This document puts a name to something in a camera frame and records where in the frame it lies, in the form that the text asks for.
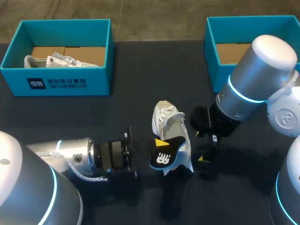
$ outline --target box logo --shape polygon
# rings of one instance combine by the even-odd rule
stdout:
[[[27,81],[31,89],[46,89],[42,78],[27,78]]]

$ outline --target teal shoe box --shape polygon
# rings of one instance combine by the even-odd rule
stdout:
[[[105,47],[101,67],[24,68],[35,46]],[[113,68],[111,22],[105,20],[21,21],[1,64],[15,96],[107,96]]]
[[[228,80],[236,63],[222,64],[219,44],[246,44],[263,34],[276,36],[287,42],[296,52],[300,71],[300,24],[295,16],[227,16],[208,17],[204,35],[204,55],[214,92],[219,92]],[[231,57],[234,51],[227,51]]]

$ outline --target shoe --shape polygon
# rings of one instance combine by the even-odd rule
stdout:
[[[56,67],[98,67],[87,62],[80,62],[72,57],[64,56],[55,52],[47,59],[33,58],[27,55],[24,59],[24,68],[56,68]]]
[[[152,131],[159,136],[160,140],[165,141],[180,136],[185,138],[185,142],[177,151],[174,163],[170,167],[163,169],[164,175],[167,175],[170,170],[176,169],[179,165],[184,165],[191,172],[194,172],[191,163],[191,142],[184,125],[184,116],[183,112],[179,112],[168,101],[159,101],[154,108]]]

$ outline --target shoe box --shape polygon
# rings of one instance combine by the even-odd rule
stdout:
[[[108,19],[21,21],[0,70],[15,96],[107,96],[113,49]],[[26,55],[54,52],[99,67],[24,68]]]
[[[208,17],[204,55],[214,92],[219,92],[252,41],[263,34],[287,42],[297,53],[300,71],[300,24],[293,15]]]

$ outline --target black table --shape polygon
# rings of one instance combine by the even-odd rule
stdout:
[[[1,59],[7,46],[0,45]],[[195,137],[188,118],[196,106],[211,105],[215,96],[202,46],[202,41],[115,43],[109,97],[13,97],[1,76],[0,130],[25,144],[82,137],[109,141],[128,125],[136,139],[147,138],[152,136],[155,104],[168,100],[186,113],[195,154],[209,141]],[[139,188],[75,182],[84,203],[82,224],[271,224],[269,194],[292,142],[273,130],[266,105],[261,105],[222,140],[216,180],[202,180],[194,164],[195,174],[187,182],[166,182],[170,178],[151,169],[141,174]],[[136,191],[138,203],[131,204],[127,196]],[[169,198],[174,193],[179,199],[175,206]]]

